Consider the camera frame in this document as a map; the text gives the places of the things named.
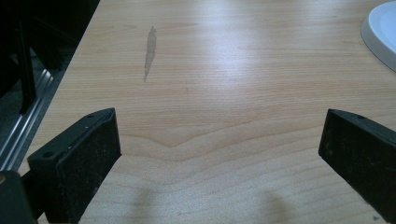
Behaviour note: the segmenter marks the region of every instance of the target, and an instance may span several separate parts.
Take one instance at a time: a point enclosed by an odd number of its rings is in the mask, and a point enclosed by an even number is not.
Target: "white lid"
[[[373,54],[396,72],[396,1],[370,12],[361,26],[361,37]]]

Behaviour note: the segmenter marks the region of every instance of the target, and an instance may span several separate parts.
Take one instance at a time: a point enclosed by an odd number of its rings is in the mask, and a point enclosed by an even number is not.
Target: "wood grain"
[[[318,156],[328,108],[396,128],[360,34],[384,2],[103,0],[28,155],[115,107],[123,155],[81,223],[384,223]]]

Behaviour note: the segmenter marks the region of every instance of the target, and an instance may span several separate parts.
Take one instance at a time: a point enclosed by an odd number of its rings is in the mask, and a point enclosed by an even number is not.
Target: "scratch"
[[[157,31],[154,29],[154,26],[152,26],[151,31],[148,33],[148,48],[146,52],[145,77],[144,77],[145,81],[148,78],[149,69],[155,57],[155,48],[157,47],[157,36],[155,35],[155,32]]]

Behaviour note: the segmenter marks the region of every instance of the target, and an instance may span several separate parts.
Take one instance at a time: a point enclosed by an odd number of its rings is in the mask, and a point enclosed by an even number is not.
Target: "white bowl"
[[[396,1],[370,12],[361,26],[361,37],[373,54],[396,72]]]

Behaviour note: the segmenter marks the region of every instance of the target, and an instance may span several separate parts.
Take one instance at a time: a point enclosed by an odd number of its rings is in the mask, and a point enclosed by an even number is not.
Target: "table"
[[[328,108],[396,128],[360,34],[384,2],[103,0],[27,155],[115,107],[123,155],[81,223],[384,223],[318,155]]]

